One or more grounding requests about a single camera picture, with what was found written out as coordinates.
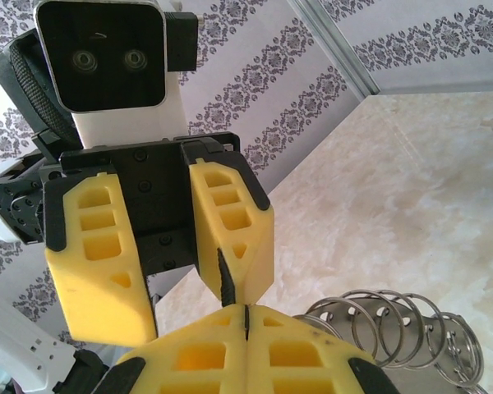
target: metal frame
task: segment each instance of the metal frame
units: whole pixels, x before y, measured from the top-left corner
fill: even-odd
[[[294,11],[306,22],[316,41],[333,63],[351,80],[360,99],[379,94],[380,88],[366,70],[338,26],[318,0],[288,0]]]

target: screw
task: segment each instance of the screw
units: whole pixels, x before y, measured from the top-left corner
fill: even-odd
[[[133,158],[137,162],[145,162],[146,159],[148,158],[148,154],[144,149],[136,149],[136,151],[133,152]]]
[[[176,264],[175,264],[175,261],[168,260],[168,261],[164,262],[163,266],[164,266],[164,269],[173,269],[173,268],[175,268]]]
[[[109,156],[106,154],[99,157],[99,164],[101,165],[109,164],[109,161],[110,161]]]
[[[52,179],[57,179],[57,178],[62,178],[62,174],[58,171],[52,171],[48,175],[49,180],[51,181]]]
[[[167,246],[167,245],[170,245],[172,243],[172,237],[171,236],[161,236],[159,238],[159,243],[162,245],[162,246]]]
[[[148,193],[151,190],[151,183],[149,181],[139,182],[139,191],[141,193]]]

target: black strap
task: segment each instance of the black strap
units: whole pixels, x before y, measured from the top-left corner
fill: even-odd
[[[30,101],[37,115],[61,140],[68,143],[74,149],[81,149],[82,143],[78,132],[64,119],[64,116],[44,93],[22,56],[21,50],[18,48],[18,43],[13,42],[9,50],[11,64],[18,84],[24,91],[25,96]]]

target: camera lens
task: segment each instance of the camera lens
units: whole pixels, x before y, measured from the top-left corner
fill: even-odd
[[[146,55],[138,49],[132,49],[124,54],[124,63],[131,71],[140,71],[146,68]]]
[[[93,53],[79,50],[73,53],[73,66],[78,71],[93,72],[97,68],[97,59]]]

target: black cable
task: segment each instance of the black cable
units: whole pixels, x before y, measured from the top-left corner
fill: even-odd
[[[221,273],[221,305],[224,308],[236,303],[236,289],[221,248],[217,249],[217,259]]]
[[[81,149],[82,143],[78,132],[64,119],[64,116],[44,93],[22,56],[17,43],[12,43],[10,54],[18,84],[24,91],[25,96],[27,96],[37,115],[61,140],[68,143],[73,149]]]

